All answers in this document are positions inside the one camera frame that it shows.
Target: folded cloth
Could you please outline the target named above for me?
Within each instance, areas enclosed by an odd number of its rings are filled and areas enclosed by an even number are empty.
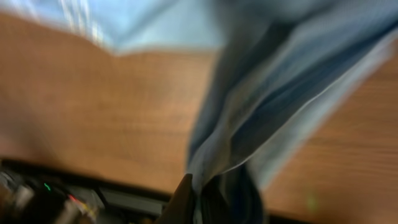
[[[222,48],[187,173],[197,194],[217,179],[236,223],[264,221],[256,187],[388,58],[398,25],[397,0],[8,0],[0,10],[115,54]]]

